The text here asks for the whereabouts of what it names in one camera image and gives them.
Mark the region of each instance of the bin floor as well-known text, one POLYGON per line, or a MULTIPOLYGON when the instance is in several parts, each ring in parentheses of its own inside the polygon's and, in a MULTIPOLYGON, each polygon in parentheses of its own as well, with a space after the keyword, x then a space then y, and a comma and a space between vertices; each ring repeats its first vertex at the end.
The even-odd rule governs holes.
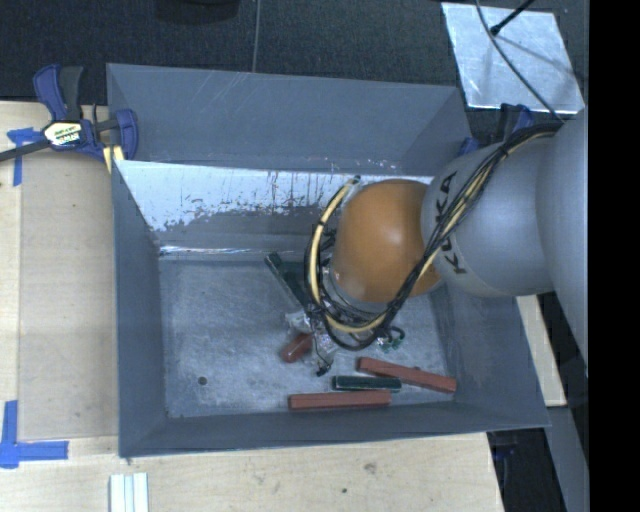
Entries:
MULTIPOLYGON (((159 265, 170 417, 286 411, 289 394, 330 391, 333 375, 357 375, 361 356, 448 375, 429 295, 410 299, 396 317, 406 332, 397 350, 339 350, 331 371, 317 377, 312 354, 290 364, 280 359, 284 314, 300 306, 262 261, 177 255, 159 265)), ((451 396, 405 385, 393 404, 444 400, 451 396)))

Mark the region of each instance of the black floor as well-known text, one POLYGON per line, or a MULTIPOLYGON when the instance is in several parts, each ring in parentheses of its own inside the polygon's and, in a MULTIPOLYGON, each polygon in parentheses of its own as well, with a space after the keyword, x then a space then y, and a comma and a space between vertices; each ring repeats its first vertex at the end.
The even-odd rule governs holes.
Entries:
MULTIPOLYGON (((531 7, 555 14, 587 103, 588 2, 538 0, 531 7)), ((520 0, 481 3, 516 7, 520 0)), ((33 99, 34 72, 54 62, 86 68, 79 98, 84 104, 106 104, 107 62, 459 85, 434 0, 240 0, 235 7, 20 0, 2 2, 0 12, 2 99, 33 99)), ((498 112, 469 110, 468 118, 481 142, 492 141, 498 112)), ((542 300, 545 315, 557 315, 553 297, 542 300)), ((560 345, 564 363, 574 364, 567 356, 573 349, 560 345)), ((574 404, 574 415, 588 456, 585 403, 583 397, 574 404)), ((565 510, 542 430, 490 434, 490 440, 500 459, 498 475, 506 479, 507 512, 565 510)))

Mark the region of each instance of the clamp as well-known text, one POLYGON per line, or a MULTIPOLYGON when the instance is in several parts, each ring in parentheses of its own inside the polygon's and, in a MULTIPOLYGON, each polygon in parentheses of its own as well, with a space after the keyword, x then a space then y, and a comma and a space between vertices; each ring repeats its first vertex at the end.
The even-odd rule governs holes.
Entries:
POLYGON ((138 148, 138 126, 131 109, 118 110, 115 118, 98 123, 83 119, 78 105, 78 85, 84 68, 51 64, 40 69, 33 77, 33 86, 42 103, 51 114, 51 122, 40 134, 40 140, 0 153, 0 162, 51 148, 54 151, 75 151, 100 162, 108 162, 110 149, 100 141, 99 133, 114 128, 120 129, 120 147, 126 159, 134 157, 138 148))

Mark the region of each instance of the table surface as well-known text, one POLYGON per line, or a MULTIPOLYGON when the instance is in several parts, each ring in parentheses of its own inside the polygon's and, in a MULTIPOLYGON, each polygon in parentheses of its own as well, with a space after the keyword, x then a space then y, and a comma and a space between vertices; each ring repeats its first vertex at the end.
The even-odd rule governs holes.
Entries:
MULTIPOLYGON (((39 128, 47 122, 48 113, 39 104, 0 102, 0 150, 12 147, 5 136, 7 130, 39 128)), ((62 166, 78 157, 50 150, 40 153, 31 157, 31 168, 62 166)), ((87 159, 86 166, 90 165, 97 166, 98 173, 107 173, 98 162, 87 159)), ((24 171, 28 179, 29 167, 24 171)), ((0 164, 0 402, 19 396, 18 341, 27 334, 20 324, 19 310, 20 248, 22 245, 26 252, 30 247, 30 240, 21 234, 21 217, 29 205, 23 204, 23 187, 13 187, 12 177, 13 162, 0 164)), ((52 185, 51 194, 55 196, 55 192, 52 185)), ((33 226, 29 231, 38 232, 33 226)), ((80 253, 87 250, 76 249, 80 253)), ((40 271, 54 273, 55 260, 47 260, 46 254, 42 258, 40 271)), ((563 405, 566 400, 536 298, 522 297, 518 304, 545 401, 549 406, 563 405)), ((58 325, 55 319, 46 318, 47 311, 41 308, 42 325, 58 325)), ((47 357, 43 352, 43 360, 48 361, 47 357)), ((77 357, 75 366, 81 372, 86 371, 83 361, 93 364, 92 354, 86 350, 77 357)), ((64 388, 75 382, 75 375, 51 372, 48 386, 64 388)), ((98 428, 107 432, 109 425, 108 420, 98 422, 98 428)), ((71 439, 68 460, 22 463, 16 470, 0 470, 0 511, 107 510, 109 476, 136 472, 148 473, 152 512, 503 510, 487 437, 470 434, 134 460, 117 456, 115 435, 80 436, 71 439)))

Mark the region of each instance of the dark stain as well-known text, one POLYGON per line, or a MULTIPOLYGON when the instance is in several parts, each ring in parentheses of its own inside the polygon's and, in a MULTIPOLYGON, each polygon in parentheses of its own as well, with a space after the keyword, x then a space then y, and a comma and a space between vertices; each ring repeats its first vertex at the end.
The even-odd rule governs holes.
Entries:
POLYGON ((364 465, 363 469, 370 475, 375 475, 378 471, 378 465, 375 462, 369 462, 364 465))

